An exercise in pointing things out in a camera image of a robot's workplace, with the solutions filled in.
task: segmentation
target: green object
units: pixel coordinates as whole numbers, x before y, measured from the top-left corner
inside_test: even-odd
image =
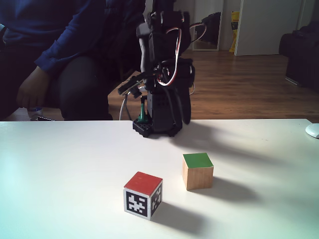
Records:
[[[214,167],[207,153],[183,154],[188,168]]]
[[[147,123],[149,121],[148,116],[145,114],[145,106],[144,104],[141,104],[141,114],[138,117],[139,123]]]

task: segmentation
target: white mouse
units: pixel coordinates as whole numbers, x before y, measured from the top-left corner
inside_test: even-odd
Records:
[[[319,138],[319,123],[313,123],[306,128],[306,132],[312,137]]]

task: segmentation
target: person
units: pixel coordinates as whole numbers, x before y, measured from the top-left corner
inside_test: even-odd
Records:
[[[0,120],[19,107],[60,108],[65,120],[111,120],[108,94],[140,61],[135,29],[145,0],[0,0],[0,6],[7,27]]]

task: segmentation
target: wooden block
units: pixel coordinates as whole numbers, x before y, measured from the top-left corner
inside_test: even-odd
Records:
[[[184,154],[182,176],[186,190],[211,188],[214,165],[207,153]]]
[[[137,172],[124,186],[124,211],[151,220],[162,201],[163,180]]]

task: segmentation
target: black cable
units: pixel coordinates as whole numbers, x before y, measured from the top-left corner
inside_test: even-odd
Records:
[[[128,116],[129,116],[129,119],[130,121],[132,121],[132,118],[131,118],[131,115],[130,115],[130,112],[129,112],[129,109],[128,109],[128,94],[125,95],[125,103],[124,103],[124,106],[125,106],[125,109],[126,109],[126,112],[128,113]]]

